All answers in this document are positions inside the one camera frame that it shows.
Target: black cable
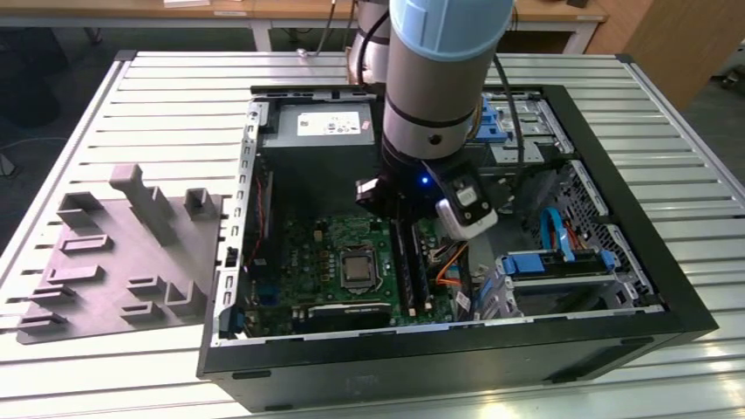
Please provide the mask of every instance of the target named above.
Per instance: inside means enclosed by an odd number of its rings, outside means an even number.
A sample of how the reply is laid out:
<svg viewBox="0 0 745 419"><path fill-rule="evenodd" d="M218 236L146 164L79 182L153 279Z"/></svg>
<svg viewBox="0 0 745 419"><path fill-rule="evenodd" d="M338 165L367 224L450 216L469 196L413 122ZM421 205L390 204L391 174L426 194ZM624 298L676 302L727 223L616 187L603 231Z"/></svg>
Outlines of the black cable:
<svg viewBox="0 0 745 419"><path fill-rule="evenodd" d="M354 19L354 7L357 5L357 0L351 0L351 9L349 10L349 19L346 20L346 30L345 30L345 37L341 41L341 51L346 50L346 37L349 35L349 29L351 28L351 20Z"/></svg>
<svg viewBox="0 0 745 419"><path fill-rule="evenodd" d="M517 6L511 6L511 13L514 18L511 19L511 30L517 31L517 23L519 22L519 14L517 13Z"/></svg>
<svg viewBox="0 0 745 419"><path fill-rule="evenodd" d="M385 23L385 20L387 19L387 16L390 15L390 12L386 10L385 13L382 13L382 16L379 19L377 19L377 22L374 22L374 25L370 28L370 31L363 35L363 39L362 39L362 43L359 45L359 55L357 55L357 83L359 85L365 85L363 80L362 80L362 62L363 62L363 54L366 52L367 49L367 44L370 43L370 39L374 36L374 32L381 28L382 24Z"/></svg>
<svg viewBox="0 0 745 419"><path fill-rule="evenodd" d="M321 40L317 43L315 52L313 52L314 56L321 53L323 49L323 44L326 43L326 39L330 36L330 31L327 29L330 28L330 21L334 18L334 11L335 11L335 0L330 0L330 11L327 12L326 27L323 28L323 34L321 35Z"/></svg>
<svg viewBox="0 0 745 419"><path fill-rule="evenodd" d="M291 34L289 33L289 30L286 30L286 29L283 29L283 28L279 28L279 29L281 29L281 31L282 31L283 33L287 34L289 37L291 37ZM303 30L303 31L301 31L299 29L295 29L295 30L294 30L294 32L297 32L299 35L309 34L311 31L313 31L313 28L309 28L309 29L306 29L306 30Z"/></svg>
<svg viewBox="0 0 745 419"><path fill-rule="evenodd" d="M503 67L501 66L499 57L493 54L493 65L497 67L497 73L499 74L501 88L503 89L503 95L507 97L507 107L510 108L511 125L514 126L513 132L517 138L517 167L514 171L514 179L519 179L519 172L522 171L522 166L525 165L525 139L522 138L522 127L519 126L519 117L517 114L517 107L514 107L514 97L511 96L510 82L507 81L507 75L503 72Z"/></svg>

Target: floor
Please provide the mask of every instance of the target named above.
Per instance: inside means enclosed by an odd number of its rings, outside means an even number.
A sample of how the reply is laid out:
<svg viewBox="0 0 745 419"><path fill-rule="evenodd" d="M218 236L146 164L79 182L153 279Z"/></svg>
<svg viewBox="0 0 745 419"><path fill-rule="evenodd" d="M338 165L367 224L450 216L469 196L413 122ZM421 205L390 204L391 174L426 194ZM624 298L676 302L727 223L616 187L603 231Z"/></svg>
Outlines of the floor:
<svg viewBox="0 0 745 419"><path fill-rule="evenodd" d="M275 51L297 48L314 50L321 30L298 34L298 42L289 35L271 30ZM106 29L103 42L91 46L81 29L54 30L69 60L69 68L47 77L59 99L59 117L45 127L19 129L0 118L0 151L21 168L11 180L0 178L0 252L2 251L35 196L50 166L77 125L87 101L93 96L105 71L119 50L145 51L253 51L253 37L242 29ZM343 31L334 31L326 41L326 51L341 51ZM723 91L710 83L684 112L691 126L720 157L740 182L745 182L745 96ZM6 147L15 141L29 140Z"/></svg>

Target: wooden desk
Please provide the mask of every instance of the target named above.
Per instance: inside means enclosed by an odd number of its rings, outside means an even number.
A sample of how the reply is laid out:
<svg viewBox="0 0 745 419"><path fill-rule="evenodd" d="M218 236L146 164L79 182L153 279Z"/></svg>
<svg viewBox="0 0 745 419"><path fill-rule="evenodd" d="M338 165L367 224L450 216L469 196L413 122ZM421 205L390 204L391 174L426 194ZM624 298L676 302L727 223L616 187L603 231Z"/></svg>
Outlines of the wooden desk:
<svg viewBox="0 0 745 419"><path fill-rule="evenodd" d="M350 0L337 0L333 27L343 27ZM253 30L257 51L270 51L271 28L318 28L329 0L211 0L211 5L166 9L161 0L0 0L0 26L205 28ZM582 53L607 15L594 0L583 9L563 1L517 0L518 31L570 32L563 53Z"/></svg>
<svg viewBox="0 0 745 419"><path fill-rule="evenodd" d="M335 26L349 18L351 2L337 0L334 11ZM329 0L253 0L254 28L307 28L325 24L329 12ZM518 31L569 32L563 54L581 54L590 42L596 24L603 22L607 14L594 0L587 7L578 9L565 1L517 0Z"/></svg>
<svg viewBox="0 0 745 419"><path fill-rule="evenodd" d="M349 17L351 2L337 0L334 19ZM329 0L253 0L253 17L259 19L326 19ZM578 9L565 1L517 0L521 22L603 22L607 14L596 2Z"/></svg>

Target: sticker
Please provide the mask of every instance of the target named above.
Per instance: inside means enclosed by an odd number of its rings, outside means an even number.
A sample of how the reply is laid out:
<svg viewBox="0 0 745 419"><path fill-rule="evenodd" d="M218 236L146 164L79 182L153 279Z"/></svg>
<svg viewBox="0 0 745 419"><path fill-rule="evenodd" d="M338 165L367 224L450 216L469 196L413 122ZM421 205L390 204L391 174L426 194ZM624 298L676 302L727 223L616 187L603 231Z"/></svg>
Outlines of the sticker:
<svg viewBox="0 0 745 419"><path fill-rule="evenodd" d="M459 291L455 295L455 303L463 308L463 310L470 311L470 299Z"/></svg>
<svg viewBox="0 0 745 419"><path fill-rule="evenodd" d="M358 112L314 112L298 115L298 136L355 134L361 134Z"/></svg>
<svg viewBox="0 0 745 419"><path fill-rule="evenodd" d="M215 11L214 16L247 16L243 11Z"/></svg>

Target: white table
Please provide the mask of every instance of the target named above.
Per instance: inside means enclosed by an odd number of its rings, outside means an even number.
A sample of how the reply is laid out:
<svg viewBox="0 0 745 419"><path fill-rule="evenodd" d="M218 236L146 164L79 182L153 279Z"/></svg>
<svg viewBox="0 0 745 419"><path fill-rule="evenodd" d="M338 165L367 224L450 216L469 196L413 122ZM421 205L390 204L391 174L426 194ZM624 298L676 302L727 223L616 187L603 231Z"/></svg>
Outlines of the white table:
<svg viewBox="0 0 745 419"><path fill-rule="evenodd" d="M740 185L634 65L614 57L529 55L505 56L502 63L515 85L566 86L719 330L591 382L294 415L740 415L745 219L732 218L745 216ZM487 82L497 80L491 69ZM46 246L57 239L54 209L65 192L119 197L105 184L111 164L139 162L145 183L166 195L202 186L229 196L249 86L343 82L341 54L303 60L291 53L139 52L133 60L114 62L0 258L0 417L246 413L215 385L194 377L201 326L27 347L14 342L13 326L29 304L22 298L39 280Z"/></svg>

